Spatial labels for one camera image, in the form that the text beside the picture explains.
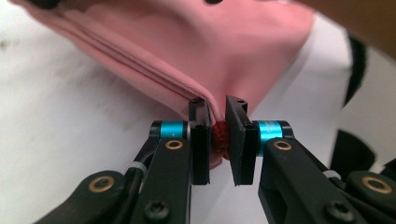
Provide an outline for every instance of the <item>white fabric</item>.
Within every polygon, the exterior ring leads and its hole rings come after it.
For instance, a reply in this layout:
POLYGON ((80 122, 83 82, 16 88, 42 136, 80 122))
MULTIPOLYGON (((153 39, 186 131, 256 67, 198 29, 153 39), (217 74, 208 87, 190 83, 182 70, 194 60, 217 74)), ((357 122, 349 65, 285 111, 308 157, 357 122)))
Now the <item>white fabric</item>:
MULTIPOLYGON (((284 119, 327 162, 349 76, 343 32, 323 18, 252 119, 284 119)), ((0 222, 32 223, 86 176, 125 172, 155 119, 177 115, 67 40, 0 3, 0 222)), ((191 223, 265 223, 257 184, 234 187, 228 162, 192 188, 191 223)))

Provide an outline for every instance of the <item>pink cloth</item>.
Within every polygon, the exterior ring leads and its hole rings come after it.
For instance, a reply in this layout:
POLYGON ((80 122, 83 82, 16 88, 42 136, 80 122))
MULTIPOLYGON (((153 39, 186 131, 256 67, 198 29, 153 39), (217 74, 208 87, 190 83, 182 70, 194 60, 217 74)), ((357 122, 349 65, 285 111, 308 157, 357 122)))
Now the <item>pink cloth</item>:
POLYGON ((206 99, 213 165, 227 157, 225 96, 243 98, 254 109, 313 23, 310 9, 277 1, 65 0, 51 10, 12 1, 184 119, 190 99, 206 99))

